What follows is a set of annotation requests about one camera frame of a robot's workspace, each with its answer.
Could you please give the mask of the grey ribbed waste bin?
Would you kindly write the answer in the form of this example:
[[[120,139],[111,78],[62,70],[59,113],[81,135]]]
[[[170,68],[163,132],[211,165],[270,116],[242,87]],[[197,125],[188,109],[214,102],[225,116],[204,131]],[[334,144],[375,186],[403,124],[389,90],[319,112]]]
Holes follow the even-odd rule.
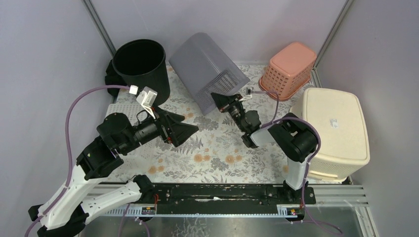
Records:
[[[250,81],[203,32],[186,40],[170,57],[169,63],[204,116],[216,108],[212,92],[233,95]]]

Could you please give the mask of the white perforated plastic basket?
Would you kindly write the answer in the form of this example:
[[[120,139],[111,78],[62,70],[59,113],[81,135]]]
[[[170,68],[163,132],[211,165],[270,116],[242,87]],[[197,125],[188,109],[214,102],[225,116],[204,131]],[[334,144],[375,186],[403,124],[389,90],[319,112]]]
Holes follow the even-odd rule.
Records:
[[[137,119],[144,120],[146,118],[145,112],[137,116],[142,109],[143,108],[139,104],[111,104],[108,106],[105,118],[110,114],[122,113],[126,115],[131,125],[134,126],[138,123]],[[156,144],[159,140],[161,140],[160,137],[156,137],[155,139],[150,140],[137,149],[129,152],[127,155],[120,154],[120,158],[124,161],[123,165],[131,167],[132,169],[151,165],[154,160],[154,151],[157,147]]]

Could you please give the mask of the black round waste bin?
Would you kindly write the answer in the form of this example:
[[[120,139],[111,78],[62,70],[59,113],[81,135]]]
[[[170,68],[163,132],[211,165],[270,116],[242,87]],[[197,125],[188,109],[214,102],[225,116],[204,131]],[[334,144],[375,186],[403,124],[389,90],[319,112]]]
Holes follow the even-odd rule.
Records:
[[[157,92],[153,105],[159,106],[170,96],[163,46],[151,39],[137,39],[122,45],[113,57],[113,68],[127,85]]]

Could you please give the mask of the pink perforated plastic basket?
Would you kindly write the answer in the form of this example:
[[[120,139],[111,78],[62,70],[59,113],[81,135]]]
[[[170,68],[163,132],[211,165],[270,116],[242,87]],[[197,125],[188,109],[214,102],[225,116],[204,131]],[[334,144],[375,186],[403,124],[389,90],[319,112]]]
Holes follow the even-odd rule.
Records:
[[[292,42],[269,61],[259,88],[279,101],[287,101],[310,81],[317,54],[300,42]]]

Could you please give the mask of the cream plastic laundry basket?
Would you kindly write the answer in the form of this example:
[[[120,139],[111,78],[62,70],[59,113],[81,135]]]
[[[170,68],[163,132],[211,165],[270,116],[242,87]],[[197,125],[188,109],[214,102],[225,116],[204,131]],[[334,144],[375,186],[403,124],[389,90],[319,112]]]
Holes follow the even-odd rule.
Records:
[[[342,182],[370,162],[368,132],[356,95],[308,88],[290,112],[310,123],[321,138],[321,148],[311,160],[308,177]]]

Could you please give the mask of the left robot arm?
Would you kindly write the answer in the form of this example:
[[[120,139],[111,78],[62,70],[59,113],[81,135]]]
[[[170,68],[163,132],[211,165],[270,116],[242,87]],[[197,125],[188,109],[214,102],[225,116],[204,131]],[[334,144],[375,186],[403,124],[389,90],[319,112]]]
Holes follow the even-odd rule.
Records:
[[[74,237],[92,220],[121,205],[156,198],[155,188],[146,175],[136,175],[121,188],[88,199],[99,183],[123,164],[122,156],[161,138],[175,147],[182,145],[199,128],[185,123],[185,117],[158,107],[143,120],[132,124],[123,113],[108,115],[97,127],[98,136],[76,159],[62,190],[45,204],[29,209],[33,223],[40,223],[40,237]]]

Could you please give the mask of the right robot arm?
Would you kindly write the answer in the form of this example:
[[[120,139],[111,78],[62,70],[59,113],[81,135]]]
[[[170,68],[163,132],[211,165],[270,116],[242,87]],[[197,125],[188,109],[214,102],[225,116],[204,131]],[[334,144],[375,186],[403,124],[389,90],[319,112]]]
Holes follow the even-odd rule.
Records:
[[[296,203],[303,197],[307,169],[311,159],[319,152],[321,139],[317,130],[293,113],[273,118],[262,124],[256,110],[246,111],[242,102],[252,98],[256,91],[247,89],[245,95],[211,93],[221,113],[228,113],[243,132],[242,141],[248,148],[257,148],[275,142],[287,156],[289,172],[285,177],[284,199]]]

